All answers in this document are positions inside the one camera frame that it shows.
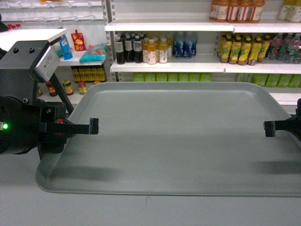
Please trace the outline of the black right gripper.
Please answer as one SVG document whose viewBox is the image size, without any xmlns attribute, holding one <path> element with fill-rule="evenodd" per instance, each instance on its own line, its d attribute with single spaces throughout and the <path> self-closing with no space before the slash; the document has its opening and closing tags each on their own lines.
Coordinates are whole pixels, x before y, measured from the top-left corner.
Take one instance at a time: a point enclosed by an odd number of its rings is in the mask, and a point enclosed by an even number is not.
<svg viewBox="0 0 301 226">
<path fill-rule="evenodd" d="M 296 115 L 292 117 L 293 121 L 265 121 L 263 123 L 265 136 L 275 137 L 277 130 L 285 130 L 292 133 L 298 140 L 301 140 L 301 99 L 297 101 Z"/>
</svg>

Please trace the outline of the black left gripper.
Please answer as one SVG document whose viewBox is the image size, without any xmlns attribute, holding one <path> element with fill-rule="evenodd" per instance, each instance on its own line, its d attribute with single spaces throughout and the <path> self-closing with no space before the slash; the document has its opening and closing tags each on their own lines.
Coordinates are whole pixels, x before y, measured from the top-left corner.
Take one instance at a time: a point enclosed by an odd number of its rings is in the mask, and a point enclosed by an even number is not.
<svg viewBox="0 0 301 226">
<path fill-rule="evenodd" d="M 90 118 L 89 124 L 67 123 L 66 114 L 71 114 L 74 107 L 55 73 L 53 73 L 49 81 L 54 86 L 61 102 L 46 102 L 41 100 L 37 140 L 40 159 L 47 153 L 61 153 L 67 141 L 66 134 L 96 135 L 99 133 L 98 118 Z"/>
</svg>

